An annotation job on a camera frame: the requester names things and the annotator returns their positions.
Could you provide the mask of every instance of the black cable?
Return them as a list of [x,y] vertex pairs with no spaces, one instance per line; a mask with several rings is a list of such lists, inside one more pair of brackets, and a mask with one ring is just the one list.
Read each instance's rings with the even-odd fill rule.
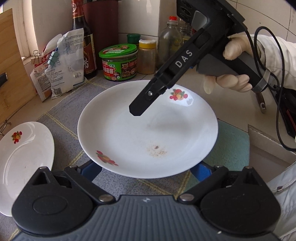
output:
[[254,60],[255,60],[255,65],[256,65],[256,68],[257,68],[257,71],[259,73],[259,76],[263,78],[261,72],[260,72],[260,69],[259,69],[259,65],[262,67],[263,70],[266,70],[266,67],[263,65],[263,63],[261,62],[260,60],[260,57],[259,57],[259,53],[258,53],[258,48],[257,48],[257,38],[258,38],[258,34],[259,34],[259,31],[262,30],[262,29],[265,29],[267,30],[271,36],[274,38],[276,44],[278,45],[278,48],[279,48],[279,51],[281,53],[281,61],[282,61],[282,79],[281,79],[281,86],[279,86],[279,80],[278,78],[275,76],[274,73],[270,73],[270,75],[272,77],[275,78],[276,82],[277,82],[277,88],[273,88],[271,87],[269,84],[268,84],[268,87],[273,90],[273,91],[278,91],[279,90],[279,100],[278,100],[278,104],[277,104],[277,109],[276,109],[276,133],[277,133],[277,136],[278,136],[278,139],[279,139],[279,142],[281,143],[281,145],[288,151],[296,151],[296,148],[291,148],[291,147],[288,147],[284,144],[282,138],[281,138],[281,135],[279,133],[279,109],[280,109],[280,104],[281,104],[281,98],[282,98],[282,94],[283,94],[283,88],[284,88],[284,81],[285,81],[285,59],[284,59],[284,54],[283,54],[283,50],[281,48],[281,45],[279,44],[276,36],[273,34],[273,32],[268,29],[267,27],[259,27],[257,28],[257,30],[255,31],[255,34],[254,34],[254,43],[252,41],[252,38],[250,36],[250,33],[248,31],[246,31],[246,34],[248,36],[248,39],[250,41],[250,44],[251,44],[251,48],[252,48],[252,52],[253,52],[253,55],[254,55]]

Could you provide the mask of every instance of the white plate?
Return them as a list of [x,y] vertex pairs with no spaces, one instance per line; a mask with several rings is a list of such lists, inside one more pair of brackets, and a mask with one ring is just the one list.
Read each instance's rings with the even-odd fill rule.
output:
[[11,216],[14,201],[37,168],[51,169],[53,161],[54,139],[45,125],[27,122],[10,130],[0,140],[0,212]]
[[128,107],[148,82],[105,90],[88,103],[78,121],[85,153],[127,177],[161,178],[186,171],[209,154],[218,135],[208,103],[179,85],[158,97],[144,114],[133,116]]

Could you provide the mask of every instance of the plate rim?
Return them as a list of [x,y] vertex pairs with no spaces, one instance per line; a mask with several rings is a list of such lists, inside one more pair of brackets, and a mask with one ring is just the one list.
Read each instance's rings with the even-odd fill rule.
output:
[[[51,161],[51,166],[48,167],[48,168],[51,170],[52,167],[53,167],[53,162],[54,162],[55,146],[54,146],[54,139],[53,139],[52,133],[51,133],[51,131],[49,130],[49,128],[48,128],[46,125],[44,125],[43,123],[37,122],[37,121],[27,121],[27,122],[24,122],[24,123],[21,123],[21,124],[15,126],[15,127],[12,128],[11,130],[9,130],[9,131],[5,134],[5,136],[6,136],[6,135],[7,135],[7,136],[10,136],[11,133],[13,134],[13,133],[15,132],[14,130],[15,130],[16,128],[18,128],[18,127],[21,126],[21,125],[28,124],[28,123],[33,123],[33,124],[35,124],[35,125],[43,126],[43,127],[45,127],[45,129],[48,131],[48,133],[50,134],[50,140],[51,140],[51,142],[53,143],[53,150],[52,150],[52,152],[53,152],[53,158],[52,158],[52,161]],[[12,217],[11,210],[10,210],[9,214],[7,214],[7,213],[5,213],[5,212],[4,212],[4,213],[2,212],[1,204],[2,204],[2,202],[0,203],[0,213],[2,213],[3,215],[5,215],[5,216],[7,216],[7,217]]]
[[80,116],[79,116],[79,119],[78,119],[78,123],[77,123],[77,135],[78,135],[79,144],[80,144],[80,146],[82,147],[82,149],[83,149],[83,151],[85,152],[85,154],[88,156],[88,158],[90,158],[94,163],[96,163],[96,164],[99,165],[100,167],[102,167],[102,168],[104,168],[104,169],[106,169],[106,170],[108,170],[108,171],[110,171],[110,172],[113,172],[113,173],[116,173],[116,174],[118,174],[118,175],[121,175],[121,176],[131,177],[131,178],[138,178],[138,179],[158,179],[158,178],[171,177],[171,176],[174,176],[174,175],[180,174],[180,173],[182,173],[182,172],[185,172],[185,171],[187,171],[187,170],[190,170],[192,167],[196,166],[196,165],[199,164],[203,159],[205,159],[205,158],[208,156],[208,154],[211,152],[211,150],[213,149],[214,145],[215,145],[216,142],[217,142],[219,127],[218,127],[217,116],[216,116],[214,110],[212,109],[212,107],[209,105],[209,103],[207,103],[207,102],[206,102],[206,101],[205,101],[200,95],[198,95],[197,93],[195,93],[195,92],[193,92],[193,91],[189,90],[188,88],[185,88],[185,87],[183,87],[183,86],[181,86],[181,85],[175,84],[174,86],[180,86],[180,87],[182,87],[183,89],[185,89],[185,90],[187,90],[187,91],[190,91],[190,92],[196,94],[198,97],[200,97],[200,98],[201,98],[201,99],[202,99],[202,100],[203,100],[203,101],[204,101],[204,102],[210,107],[212,113],[213,113],[214,116],[215,116],[215,129],[216,129],[216,133],[215,133],[215,141],[213,142],[213,145],[212,145],[212,147],[210,148],[210,151],[205,155],[205,157],[204,157],[200,162],[196,163],[194,166],[190,167],[189,169],[188,169],[187,167],[184,168],[184,169],[180,168],[180,170],[182,170],[182,171],[180,171],[180,172],[178,172],[178,173],[175,173],[175,174],[162,175],[161,177],[146,177],[146,176],[143,176],[143,175],[142,175],[142,176],[126,175],[126,174],[123,175],[122,173],[120,173],[120,172],[118,172],[118,171],[116,171],[116,170],[110,169],[107,165],[105,165],[105,163],[100,163],[100,164],[99,164],[99,162],[98,162],[97,160],[96,160],[96,161],[93,160],[93,159],[90,157],[90,155],[88,154],[88,152],[85,150],[85,148],[83,147],[83,145],[81,144],[81,139],[79,138],[79,136],[81,135],[81,134],[80,134],[80,131],[79,131],[79,126],[81,125],[81,116],[82,116],[83,112],[85,111],[85,109],[87,108],[87,106],[88,106],[88,105],[89,105],[94,99],[96,99],[100,94],[102,94],[103,92],[105,92],[105,93],[106,93],[106,92],[109,92],[109,90],[112,89],[113,87],[118,88],[118,86],[120,86],[120,85],[124,85],[124,84],[132,84],[132,83],[135,83],[135,82],[147,82],[147,83],[148,83],[149,81],[150,81],[150,80],[134,80],[134,81],[124,82],[124,83],[120,83],[120,84],[114,85],[114,86],[112,86],[112,87],[110,87],[110,88],[108,88],[108,89],[102,91],[101,93],[99,93],[98,95],[96,95],[93,99],[91,99],[91,101],[90,101],[89,103],[87,103],[87,105],[86,105],[86,106],[84,107],[84,109],[82,110],[82,112],[81,112],[81,114],[80,114]]

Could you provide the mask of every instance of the green lid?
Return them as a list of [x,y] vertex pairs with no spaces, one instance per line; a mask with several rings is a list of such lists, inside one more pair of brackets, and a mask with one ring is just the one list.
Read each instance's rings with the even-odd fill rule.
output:
[[139,40],[141,39],[140,34],[128,34],[127,37],[129,44],[138,44]]
[[105,48],[99,52],[101,58],[116,58],[137,51],[137,46],[134,44],[117,44]]

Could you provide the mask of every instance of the gloved hand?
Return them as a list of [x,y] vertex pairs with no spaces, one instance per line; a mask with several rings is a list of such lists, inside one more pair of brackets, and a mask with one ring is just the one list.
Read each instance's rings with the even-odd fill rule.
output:
[[[234,60],[244,51],[254,57],[248,37],[246,35],[239,35],[232,38],[231,41],[225,46],[223,56],[225,59]],[[250,78],[246,74],[238,76],[225,74],[219,77],[205,75],[204,90],[207,94],[211,94],[217,83],[223,88],[229,88],[238,92],[247,92],[252,89],[252,85],[248,83],[249,80]]]

